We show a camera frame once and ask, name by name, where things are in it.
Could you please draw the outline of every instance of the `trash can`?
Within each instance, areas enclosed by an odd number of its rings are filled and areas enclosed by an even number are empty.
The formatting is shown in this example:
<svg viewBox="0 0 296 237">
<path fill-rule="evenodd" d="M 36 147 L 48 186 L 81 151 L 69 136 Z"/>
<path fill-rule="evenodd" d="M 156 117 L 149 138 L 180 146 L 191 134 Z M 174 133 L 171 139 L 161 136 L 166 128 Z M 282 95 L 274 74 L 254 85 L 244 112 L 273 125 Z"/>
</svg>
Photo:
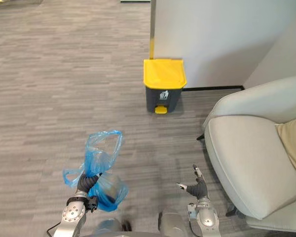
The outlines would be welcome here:
<svg viewBox="0 0 296 237">
<path fill-rule="evenodd" d="M 183 60 L 144 60 L 147 110 L 156 114 L 172 112 L 186 85 Z"/>
</svg>

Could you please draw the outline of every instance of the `chair leg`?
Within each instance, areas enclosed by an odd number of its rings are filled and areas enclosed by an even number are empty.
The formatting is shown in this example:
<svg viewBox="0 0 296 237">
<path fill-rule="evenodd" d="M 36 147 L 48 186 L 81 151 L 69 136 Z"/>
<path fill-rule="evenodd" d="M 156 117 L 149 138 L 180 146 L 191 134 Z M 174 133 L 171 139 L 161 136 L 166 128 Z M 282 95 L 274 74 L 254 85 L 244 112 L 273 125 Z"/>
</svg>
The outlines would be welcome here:
<svg viewBox="0 0 296 237">
<path fill-rule="evenodd" d="M 204 139 L 204 134 L 200 135 L 196 140 L 199 141 L 201 139 Z"/>
<path fill-rule="evenodd" d="M 237 212 L 237 207 L 235 205 L 231 205 L 229 208 L 228 208 L 228 212 L 226 213 L 226 217 L 229 217 L 229 216 L 235 216 L 236 215 L 236 212 Z"/>
</svg>

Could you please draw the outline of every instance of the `white wall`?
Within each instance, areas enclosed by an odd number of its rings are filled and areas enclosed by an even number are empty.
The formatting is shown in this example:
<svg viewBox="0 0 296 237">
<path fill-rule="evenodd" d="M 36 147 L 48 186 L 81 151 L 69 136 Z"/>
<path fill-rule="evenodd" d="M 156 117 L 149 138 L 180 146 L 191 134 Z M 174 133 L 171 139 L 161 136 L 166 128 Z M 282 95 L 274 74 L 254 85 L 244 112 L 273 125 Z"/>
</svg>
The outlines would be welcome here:
<svg viewBox="0 0 296 237">
<path fill-rule="evenodd" d="M 296 76 L 296 19 L 244 83 L 245 88 Z"/>
<path fill-rule="evenodd" d="M 157 0 L 154 58 L 183 58 L 186 88 L 242 85 L 296 14 L 296 0 Z"/>
</svg>

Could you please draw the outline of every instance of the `floor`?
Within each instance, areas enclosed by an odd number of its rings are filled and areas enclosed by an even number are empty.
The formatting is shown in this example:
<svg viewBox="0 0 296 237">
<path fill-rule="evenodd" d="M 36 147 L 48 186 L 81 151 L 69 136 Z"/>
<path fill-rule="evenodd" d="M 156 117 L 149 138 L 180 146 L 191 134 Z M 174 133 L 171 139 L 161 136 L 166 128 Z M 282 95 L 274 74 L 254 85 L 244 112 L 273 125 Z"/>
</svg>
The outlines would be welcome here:
<svg viewBox="0 0 296 237">
<path fill-rule="evenodd" d="M 142 83 L 149 3 L 19 0 L 0 7 L 0 237 L 44 237 L 74 190 L 62 169 L 78 167 L 89 134 L 124 133 L 112 171 L 129 186 L 119 210 L 88 214 L 81 234 L 110 217 L 157 232 L 174 206 L 194 201 L 192 164 L 207 179 L 223 237 L 296 236 L 249 228 L 224 216 L 229 201 L 195 138 L 219 98 L 235 90 L 183 92 L 172 114 L 148 114 Z"/>
</svg>

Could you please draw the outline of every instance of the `black baseboard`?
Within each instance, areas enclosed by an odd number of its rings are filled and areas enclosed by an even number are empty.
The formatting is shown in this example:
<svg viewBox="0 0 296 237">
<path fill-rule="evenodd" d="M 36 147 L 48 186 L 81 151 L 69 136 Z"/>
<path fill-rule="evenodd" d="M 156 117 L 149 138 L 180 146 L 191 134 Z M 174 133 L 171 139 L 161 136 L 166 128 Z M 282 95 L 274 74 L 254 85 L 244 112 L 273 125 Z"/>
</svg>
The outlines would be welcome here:
<svg viewBox="0 0 296 237">
<path fill-rule="evenodd" d="M 147 3 L 147 2 L 150 2 L 150 1 L 124 1 L 124 0 L 120 0 L 121 3 Z"/>
<path fill-rule="evenodd" d="M 194 87 L 183 88 L 182 91 L 197 91 L 197 90 L 226 90 L 226 89 L 240 89 L 244 90 L 243 85 L 227 85 L 227 86 L 208 86 L 208 87 Z"/>
</svg>

